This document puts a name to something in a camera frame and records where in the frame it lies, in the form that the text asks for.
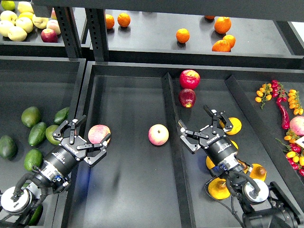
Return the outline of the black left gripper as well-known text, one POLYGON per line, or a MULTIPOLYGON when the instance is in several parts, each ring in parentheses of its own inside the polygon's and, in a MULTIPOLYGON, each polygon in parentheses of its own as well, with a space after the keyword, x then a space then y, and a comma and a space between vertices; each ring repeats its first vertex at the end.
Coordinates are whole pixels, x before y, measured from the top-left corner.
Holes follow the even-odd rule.
POLYGON ((87 144, 79 135, 76 136, 76 129, 85 120, 83 115, 71 121, 64 120, 62 124, 52 133, 55 140, 60 141, 59 145, 51 150, 44 158, 42 175, 45 178, 64 178, 79 162, 84 160, 90 168, 99 163, 107 154, 108 140, 111 134, 108 133, 100 143, 87 144), (69 129, 68 137, 64 138, 65 131, 69 129))

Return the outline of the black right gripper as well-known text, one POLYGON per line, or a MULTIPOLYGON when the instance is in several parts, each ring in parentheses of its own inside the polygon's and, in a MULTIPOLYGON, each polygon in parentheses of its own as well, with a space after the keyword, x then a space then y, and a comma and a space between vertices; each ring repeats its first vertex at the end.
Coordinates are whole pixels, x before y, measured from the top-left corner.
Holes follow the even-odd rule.
POLYGON ((203 149, 215 165, 238 165, 236 159, 238 150, 225 134, 233 129, 232 122, 225 111, 218 112, 207 105, 203 108, 212 118, 211 125, 192 131, 182 120, 179 120, 180 139, 191 154, 203 149))

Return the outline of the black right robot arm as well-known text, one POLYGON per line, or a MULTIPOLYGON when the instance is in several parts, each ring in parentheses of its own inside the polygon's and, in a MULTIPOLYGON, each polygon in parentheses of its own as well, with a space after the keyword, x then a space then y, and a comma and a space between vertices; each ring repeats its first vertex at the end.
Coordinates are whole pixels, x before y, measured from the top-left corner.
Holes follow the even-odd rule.
POLYGON ((257 166, 237 158, 238 149, 227 137, 233 124, 225 112, 204 106, 211 117, 209 125, 191 131, 182 120, 180 139, 194 154, 202 149, 213 162, 212 178, 204 185, 207 195, 218 203, 230 198, 228 211, 243 228, 296 228, 304 223, 299 210, 276 182, 266 184, 253 177, 257 166))

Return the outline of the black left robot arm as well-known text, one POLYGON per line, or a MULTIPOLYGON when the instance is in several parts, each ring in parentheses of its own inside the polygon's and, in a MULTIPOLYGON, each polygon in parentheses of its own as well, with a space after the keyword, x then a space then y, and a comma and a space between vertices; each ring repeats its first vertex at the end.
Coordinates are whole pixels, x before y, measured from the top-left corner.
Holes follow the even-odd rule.
POLYGON ((70 173, 81 162, 94 167, 107 153, 111 134, 107 133, 98 143, 88 143, 76 132, 86 120, 86 115, 72 121, 64 120, 53 132, 59 141, 43 159, 43 167, 33 166, 17 184, 0 195, 0 209, 7 215, 0 221, 5 228, 22 228, 29 224, 37 208, 50 194, 67 191, 71 185, 70 173))

